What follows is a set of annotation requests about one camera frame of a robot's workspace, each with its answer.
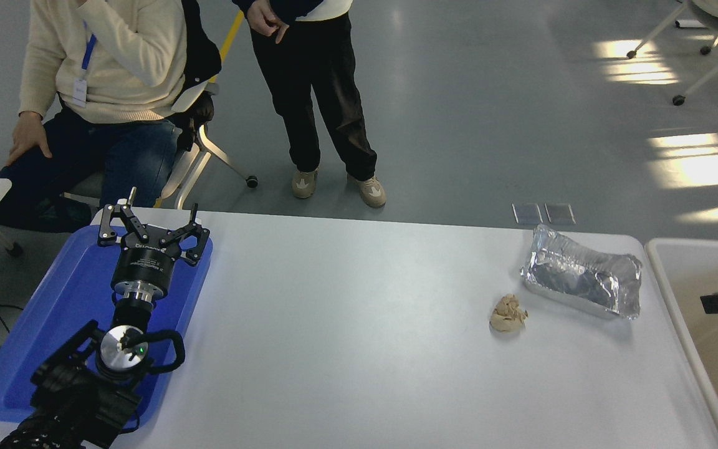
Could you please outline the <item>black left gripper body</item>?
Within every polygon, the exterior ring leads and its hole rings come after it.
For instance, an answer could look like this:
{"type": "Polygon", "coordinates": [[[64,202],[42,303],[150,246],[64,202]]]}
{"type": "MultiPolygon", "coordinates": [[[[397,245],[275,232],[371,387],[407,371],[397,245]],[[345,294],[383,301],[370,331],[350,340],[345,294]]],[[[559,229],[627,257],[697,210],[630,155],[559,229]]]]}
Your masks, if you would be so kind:
{"type": "Polygon", "coordinates": [[[154,295],[167,295],[181,247],[174,243],[167,248],[136,243],[120,251],[112,276],[112,290],[125,295],[129,287],[142,286],[154,295]]]}

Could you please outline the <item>person's right hand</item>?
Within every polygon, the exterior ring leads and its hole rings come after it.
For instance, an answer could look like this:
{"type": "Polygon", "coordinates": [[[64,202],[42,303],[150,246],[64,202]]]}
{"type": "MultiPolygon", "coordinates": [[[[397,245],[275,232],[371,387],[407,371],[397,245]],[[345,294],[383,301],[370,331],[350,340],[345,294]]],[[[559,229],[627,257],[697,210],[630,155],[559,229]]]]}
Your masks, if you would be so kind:
{"type": "Polygon", "coordinates": [[[47,133],[43,125],[43,116],[34,111],[23,111],[12,131],[12,146],[5,166],[11,166],[29,150],[38,148],[46,158],[52,158],[47,133]]]}
{"type": "Polygon", "coordinates": [[[247,10],[247,21],[256,33],[266,37],[275,37],[280,44],[290,26],[277,17],[269,1],[254,1],[247,10]]]}

